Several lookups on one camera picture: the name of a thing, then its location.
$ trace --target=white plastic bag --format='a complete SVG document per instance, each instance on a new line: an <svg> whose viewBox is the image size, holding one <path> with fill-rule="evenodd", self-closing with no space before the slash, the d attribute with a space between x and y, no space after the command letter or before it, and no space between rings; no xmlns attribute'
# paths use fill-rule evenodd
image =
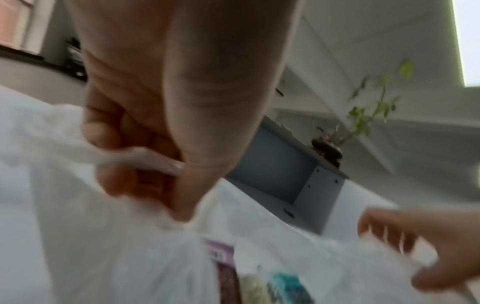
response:
<svg viewBox="0 0 480 304"><path fill-rule="evenodd" d="M421 265L376 242L339 243L283 223L225 180L189 225L105 195L93 166L120 162L176 175L182 165L146 150L104 152L80 132L81 109L19 109L2 153L27 163L45 258L58 304L218 303L217 277L200 233L235 246L239 273L257 266L300 276L321 304L467 304L456 292L422 294Z"/></svg>

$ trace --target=hand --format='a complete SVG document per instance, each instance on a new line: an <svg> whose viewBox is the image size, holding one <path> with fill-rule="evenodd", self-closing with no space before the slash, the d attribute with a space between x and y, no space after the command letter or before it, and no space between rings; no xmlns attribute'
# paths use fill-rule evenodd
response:
<svg viewBox="0 0 480 304"><path fill-rule="evenodd" d="M411 252L422 237L435 247L438 261L412 278L420 290L453 287L480 275L479 211L394 211L368 209L358 222L358 234L368 232L383 240L388 229L388 243L400 248L404 233L404 252Z"/></svg>
<svg viewBox="0 0 480 304"><path fill-rule="evenodd" d="M272 97L301 1L69 0L89 76L83 134L185 162L179 178L97 169L110 195L195 205L237 165Z"/></svg>

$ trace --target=light panel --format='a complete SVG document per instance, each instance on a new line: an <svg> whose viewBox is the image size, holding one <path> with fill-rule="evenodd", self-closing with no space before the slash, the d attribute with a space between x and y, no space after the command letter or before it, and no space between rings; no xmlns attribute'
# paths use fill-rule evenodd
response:
<svg viewBox="0 0 480 304"><path fill-rule="evenodd" d="M463 85L480 86L480 0L452 0Z"/></svg>

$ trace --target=screw hole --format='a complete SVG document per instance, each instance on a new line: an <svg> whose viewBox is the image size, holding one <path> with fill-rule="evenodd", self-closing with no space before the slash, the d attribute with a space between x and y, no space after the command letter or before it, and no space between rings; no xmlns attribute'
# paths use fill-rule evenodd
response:
<svg viewBox="0 0 480 304"><path fill-rule="evenodd" d="M289 217L295 218L295 216L294 216L291 212L289 212L288 210L286 210L285 208L283 209L283 211L284 211Z"/></svg>

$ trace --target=purple package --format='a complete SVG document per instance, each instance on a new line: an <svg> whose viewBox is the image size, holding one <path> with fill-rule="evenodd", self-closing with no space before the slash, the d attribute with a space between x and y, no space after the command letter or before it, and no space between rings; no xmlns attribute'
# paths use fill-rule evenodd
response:
<svg viewBox="0 0 480 304"><path fill-rule="evenodd" d="M240 284L234 263L234 248L226 244L205 240L211 259L216 263L221 304L242 304Z"/></svg>

